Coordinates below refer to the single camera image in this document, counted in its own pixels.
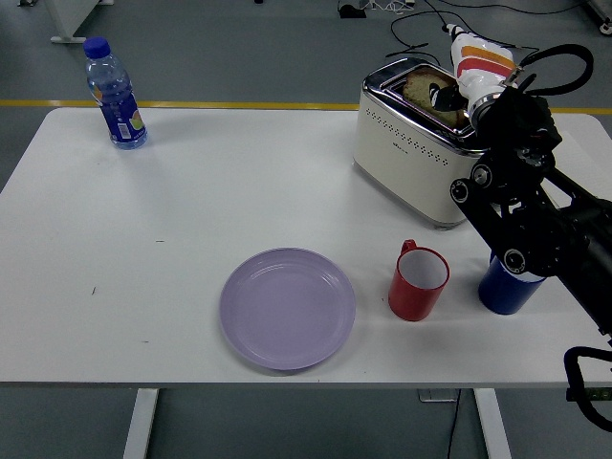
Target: cream toaster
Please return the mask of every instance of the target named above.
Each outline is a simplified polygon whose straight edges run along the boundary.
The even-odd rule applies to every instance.
[[[448,72],[416,58],[388,64],[361,87],[355,163],[437,227],[466,219],[450,198],[484,149],[464,110],[431,107],[429,84],[455,84]]]

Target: water bottle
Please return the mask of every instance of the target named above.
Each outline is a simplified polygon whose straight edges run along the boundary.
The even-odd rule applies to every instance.
[[[83,50],[87,56],[87,83],[106,119],[111,141],[123,150],[138,148],[146,142],[146,127],[129,75],[105,38],[88,38]]]

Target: purple plate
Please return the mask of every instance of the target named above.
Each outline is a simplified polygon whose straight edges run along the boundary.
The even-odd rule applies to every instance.
[[[334,354],[355,321],[355,294],[330,260],[303,249],[264,251],[221,293],[221,328],[249,361],[297,370]]]

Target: gray floor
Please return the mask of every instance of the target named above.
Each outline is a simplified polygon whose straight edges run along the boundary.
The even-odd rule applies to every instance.
[[[0,3],[0,100],[90,98],[82,50],[50,43],[56,30],[44,1]],[[500,40],[588,46],[592,80],[550,104],[612,107],[612,37],[583,9],[542,16],[431,3]],[[577,2],[498,3],[549,11]],[[334,0],[117,0],[96,8],[78,32],[109,39],[140,100],[357,103],[363,77],[402,48],[389,31],[397,16],[370,11],[366,20],[340,20],[336,8]],[[417,9],[426,11],[425,2]],[[397,31],[409,43],[429,42],[426,51],[449,67],[448,39],[433,14],[404,20]],[[548,64],[535,69],[541,86],[579,71],[571,59]],[[50,110],[0,104],[0,187]],[[612,117],[597,118],[612,135]],[[561,388],[505,389],[498,397],[514,457],[588,459],[612,449],[612,435],[588,424]],[[134,399],[125,388],[0,387],[0,457],[119,458]],[[160,397],[149,457],[445,457],[453,410],[420,404],[413,390],[171,389]],[[612,417],[612,406],[601,412]],[[451,457],[486,457],[468,390]]]

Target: mug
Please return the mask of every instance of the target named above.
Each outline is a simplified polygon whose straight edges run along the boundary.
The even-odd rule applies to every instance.
[[[496,256],[492,256],[478,285],[478,296],[491,311],[507,316],[516,313],[545,278],[532,273],[513,274]]]
[[[418,247],[412,239],[404,241],[389,288],[391,311],[404,320],[423,320],[449,277],[448,263],[440,253]]]

